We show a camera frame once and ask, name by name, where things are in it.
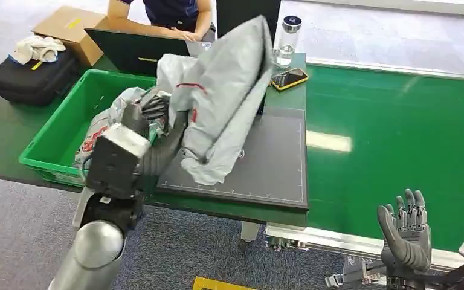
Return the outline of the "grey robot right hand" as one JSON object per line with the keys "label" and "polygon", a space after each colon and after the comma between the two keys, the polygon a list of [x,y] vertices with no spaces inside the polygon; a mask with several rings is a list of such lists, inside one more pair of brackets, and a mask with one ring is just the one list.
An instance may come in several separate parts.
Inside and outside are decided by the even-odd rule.
{"label": "grey robot right hand", "polygon": [[404,190],[391,204],[377,208],[378,223],[384,236],[381,260],[388,276],[402,277],[414,271],[426,272],[431,266],[431,228],[421,191]]}

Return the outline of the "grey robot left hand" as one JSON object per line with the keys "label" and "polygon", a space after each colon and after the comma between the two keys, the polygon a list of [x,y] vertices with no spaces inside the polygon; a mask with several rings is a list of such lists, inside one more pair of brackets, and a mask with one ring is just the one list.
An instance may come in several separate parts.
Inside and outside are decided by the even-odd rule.
{"label": "grey robot left hand", "polygon": [[144,138],[149,137],[150,122],[163,119],[162,135],[140,158],[138,174],[160,176],[181,148],[184,131],[189,125],[189,111],[169,115],[170,98],[159,96],[159,90],[136,89],[126,101],[121,123]]}

